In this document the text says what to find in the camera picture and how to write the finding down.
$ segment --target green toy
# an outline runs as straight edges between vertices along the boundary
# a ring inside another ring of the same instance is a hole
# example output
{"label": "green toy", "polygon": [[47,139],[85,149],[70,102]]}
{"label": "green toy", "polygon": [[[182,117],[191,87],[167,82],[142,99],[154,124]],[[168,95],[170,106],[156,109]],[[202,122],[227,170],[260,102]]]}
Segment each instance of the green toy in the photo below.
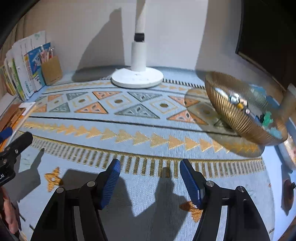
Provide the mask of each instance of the green toy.
{"label": "green toy", "polygon": [[273,123],[273,119],[271,119],[271,113],[269,111],[266,111],[265,115],[264,115],[264,121],[262,123],[262,126],[264,127],[268,127],[269,124]]}

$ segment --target row of upright books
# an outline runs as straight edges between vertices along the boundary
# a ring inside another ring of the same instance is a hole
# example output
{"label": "row of upright books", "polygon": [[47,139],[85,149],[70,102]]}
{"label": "row of upright books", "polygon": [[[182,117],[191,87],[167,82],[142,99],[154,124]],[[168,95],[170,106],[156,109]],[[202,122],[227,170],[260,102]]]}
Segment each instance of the row of upright books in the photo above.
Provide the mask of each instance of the row of upright books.
{"label": "row of upright books", "polygon": [[0,67],[7,92],[17,95],[22,101],[28,100],[45,85],[39,63],[39,52],[43,47],[50,49],[50,43],[46,44],[45,31],[21,39],[8,50]]}

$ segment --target white lamp base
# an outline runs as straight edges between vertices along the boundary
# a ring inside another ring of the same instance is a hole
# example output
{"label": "white lamp base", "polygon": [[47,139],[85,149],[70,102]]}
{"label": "white lamp base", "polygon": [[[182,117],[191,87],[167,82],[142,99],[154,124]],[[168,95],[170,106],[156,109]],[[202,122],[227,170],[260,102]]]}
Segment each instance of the white lamp base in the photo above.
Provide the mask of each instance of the white lamp base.
{"label": "white lamp base", "polygon": [[163,74],[157,69],[146,68],[146,71],[136,72],[130,69],[119,69],[112,75],[112,82],[123,88],[143,89],[159,85]]}

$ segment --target ribbed metallic bowl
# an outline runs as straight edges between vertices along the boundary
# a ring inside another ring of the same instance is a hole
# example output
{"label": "ribbed metallic bowl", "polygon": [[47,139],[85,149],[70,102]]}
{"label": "ribbed metallic bowl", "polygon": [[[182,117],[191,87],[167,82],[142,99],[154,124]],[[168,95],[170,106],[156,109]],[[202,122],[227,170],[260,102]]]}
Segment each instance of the ribbed metallic bowl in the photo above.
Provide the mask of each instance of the ribbed metallic bowl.
{"label": "ribbed metallic bowl", "polygon": [[[288,138],[286,126],[277,115],[276,110],[266,101],[264,95],[254,91],[247,83],[228,74],[208,72],[205,77],[205,88],[217,113],[242,137],[259,145],[278,145]],[[215,88],[220,88],[226,93],[234,92],[239,94],[248,101],[249,108],[258,108],[262,112],[270,111],[271,117],[274,119],[271,126],[276,127],[281,132],[282,139],[278,139],[266,132],[244,111],[223,98]]]}

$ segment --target human hand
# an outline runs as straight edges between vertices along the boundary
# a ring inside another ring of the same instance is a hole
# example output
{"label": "human hand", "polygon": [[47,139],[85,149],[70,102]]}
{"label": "human hand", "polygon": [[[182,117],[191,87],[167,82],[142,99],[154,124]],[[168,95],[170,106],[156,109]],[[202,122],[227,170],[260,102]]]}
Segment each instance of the human hand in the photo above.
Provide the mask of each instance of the human hand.
{"label": "human hand", "polygon": [[18,223],[15,216],[15,209],[13,208],[8,193],[4,187],[0,187],[0,192],[3,194],[3,212],[0,218],[5,220],[8,224],[8,229],[12,234],[18,231]]}

